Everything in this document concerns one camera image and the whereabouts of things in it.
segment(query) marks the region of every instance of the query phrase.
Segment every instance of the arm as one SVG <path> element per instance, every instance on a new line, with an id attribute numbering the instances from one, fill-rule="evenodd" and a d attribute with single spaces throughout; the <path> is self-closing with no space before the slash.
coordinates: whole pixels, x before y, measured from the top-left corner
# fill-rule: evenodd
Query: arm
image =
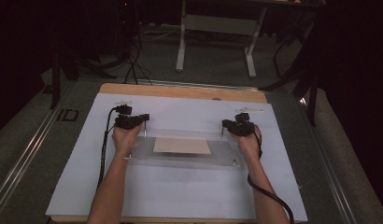
<path id="1" fill-rule="evenodd" d="M 112 138 L 116 153 L 95 193 L 87 223 L 121 222 L 125 173 L 128 165 L 128 161 L 124 158 L 129 155 L 140 128 L 141 125 L 132 130 L 114 128 Z"/>
<path id="2" fill-rule="evenodd" d="M 262 139 L 261 132 L 258 128 L 255 128 L 255 133 L 260 139 Z M 270 184 L 270 180 L 262 167 L 261 160 L 259 158 L 259 151 L 261 149 L 255 136 L 251 134 L 246 137 L 234 137 L 238 140 L 238 147 L 244 155 L 252 182 L 262 189 L 275 193 Z M 278 202 L 267 197 L 256 189 L 253 190 L 253 200 L 258 223 L 289 223 L 282 205 Z"/>

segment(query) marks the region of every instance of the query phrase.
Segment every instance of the cord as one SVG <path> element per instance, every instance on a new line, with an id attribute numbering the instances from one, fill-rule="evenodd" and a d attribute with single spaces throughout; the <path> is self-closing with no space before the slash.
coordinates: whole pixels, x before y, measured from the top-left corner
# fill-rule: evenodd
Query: cord
<path id="1" fill-rule="evenodd" d="M 293 212 L 291 211 L 290 207 L 284 202 L 282 201 L 282 199 L 280 199 L 278 196 L 276 196 L 274 193 L 266 190 L 266 189 L 262 189 L 261 187 L 255 185 L 252 180 L 250 179 L 250 176 L 248 175 L 248 183 L 251 187 L 253 187 L 254 189 L 256 189 L 257 191 L 261 192 L 262 194 L 266 195 L 267 197 L 273 199 L 274 201 L 278 202 L 279 204 L 281 204 L 288 212 L 288 215 L 290 217 L 290 224 L 293 224 L 294 223 L 294 219 L 293 219 Z"/>
<path id="2" fill-rule="evenodd" d="M 112 112 L 116 109 L 115 108 L 112 108 L 109 112 L 109 115 L 107 116 L 107 122 L 106 122 L 106 129 L 105 129 L 105 133 L 104 133 L 104 143 L 102 144 L 102 152 L 101 152 L 101 170 L 99 172 L 99 178 L 98 178 L 98 185 L 97 185 L 97 188 L 99 187 L 99 185 L 101 184 L 102 182 L 102 179 L 104 178 L 104 171 L 105 171 L 105 159 L 106 159 L 106 143 L 107 143 L 107 136 L 110 132 L 110 130 L 112 130 L 113 127 L 111 127 L 109 129 L 109 122 L 110 122 L 110 116 L 112 115 Z"/>
<path id="3" fill-rule="evenodd" d="M 150 72 L 147 68 L 142 67 L 142 66 L 138 63 L 138 61 L 137 61 L 136 59 L 135 59 L 135 64 L 136 64 L 136 66 L 139 68 L 139 71 L 142 73 L 143 77 L 144 77 L 145 79 L 148 80 L 148 82 L 150 83 L 151 86 L 153 86 L 153 83 L 151 82 L 151 80 L 150 80 L 150 78 L 149 78 L 151 72 Z"/>
<path id="4" fill-rule="evenodd" d="M 259 138 L 258 135 L 255 133 L 255 130 L 253 130 L 253 135 L 255 135 L 256 141 L 258 141 L 258 145 L 259 145 L 259 158 L 261 158 L 262 154 L 263 154 L 263 151 L 262 151 L 262 133 L 261 133 L 261 130 L 259 129 L 258 125 L 254 124 L 253 126 L 255 126 L 259 130 L 259 133 L 261 134 L 261 138 Z"/>
<path id="5" fill-rule="evenodd" d="M 136 60 L 139 58 L 139 47 L 134 43 L 134 42 L 132 42 L 132 44 L 133 44 L 133 46 L 135 46 L 136 47 L 136 49 L 137 49 L 137 54 L 136 54 L 136 57 L 135 57 L 135 60 L 133 61 L 132 59 L 131 59 L 131 57 L 130 57 L 130 62 L 131 62 L 131 67 L 128 69 L 128 72 L 127 72 L 127 75 L 125 75 L 125 79 L 124 79 L 124 84 L 126 84 L 127 83 L 127 79 L 128 79 L 128 76 L 130 76 L 130 72 L 131 72 L 131 70 L 133 70 L 133 74 L 134 74 L 134 78 L 135 78 L 135 83 L 136 83 L 136 85 L 138 84 L 138 81 L 137 81 L 137 79 L 136 79 L 136 76 L 135 76 L 135 69 L 134 69 L 134 65 L 135 65 L 135 63 L 136 63 Z"/>

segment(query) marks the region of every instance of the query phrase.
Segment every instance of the person's right arm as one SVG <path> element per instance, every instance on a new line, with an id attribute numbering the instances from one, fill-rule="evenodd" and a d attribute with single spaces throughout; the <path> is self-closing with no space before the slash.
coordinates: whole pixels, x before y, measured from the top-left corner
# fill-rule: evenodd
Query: person's right arm
<path id="1" fill-rule="evenodd" d="M 255 128 L 257 136 L 262 139 L 262 135 L 258 128 Z M 249 136 L 234 136 L 238 140 L 238 147 L 244 155 L 247 163 L 249 176 L 253 184 L 262 189 L 266 189 L 274 193 L 273 187 L 270 184 L 259 158 L 260 146 L 256 137 L 251 134 Z M 259 224 L 268 223 L 290 223 L 284 211 L 284 208 L 277 201 L 262 194 L 256 189 L 253 189 L 253 200 L 255 204 L 256 219 Z"/>

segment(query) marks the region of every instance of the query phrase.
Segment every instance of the dark background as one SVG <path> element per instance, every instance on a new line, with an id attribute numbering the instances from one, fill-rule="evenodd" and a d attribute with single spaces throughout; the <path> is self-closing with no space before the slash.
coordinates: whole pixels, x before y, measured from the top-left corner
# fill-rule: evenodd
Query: dark background
<path id="1" fill-rule="evenodd" d="M 139 4 L 140 20 L 178 24 L 180 1 L 160 2 Z M 319 87 L 383 204 L 383 0 L 327 2 L 295 64 L 319 73 Z M 115 4 L 0 0 L 0 129 L 44 88 L 40 74 L 51 68 L 54 37 L 82 57 L 97 60 L 99 49 L 112 47 L 108 43 L 115 38 L 116 21 L 127 21 L 124 32 L 132 35 L 129 12 L 114 12 Z M 201 5 L 191 10 L 201 10 Z M 213 13 L 254 15 L 239 10 L 224 7 Z M 272 24 L 265 32 L 283 31 L 287 16 L 275 13 L 277 21 L 268 21 Z"/>

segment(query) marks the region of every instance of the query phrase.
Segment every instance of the forearm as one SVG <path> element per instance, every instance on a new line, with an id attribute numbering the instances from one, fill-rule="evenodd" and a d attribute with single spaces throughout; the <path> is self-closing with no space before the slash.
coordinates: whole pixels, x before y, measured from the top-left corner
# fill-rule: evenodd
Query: forearm
<path id="1" fill-rule="evenodd" d="M 116 155 L 99 186 L 87 223 L 120 223 L 128 161 Z"/>
<path id="2" fill-rule="evenodd" d="M 250 179 L 255 185 L 275 194 L 260 161 L 249 161 L 248 170 Z M 253 190 L 253 199 L 258 223 L 289 223 L 282 205 L 277 201 L 262 194 L 256 189 Z"/>

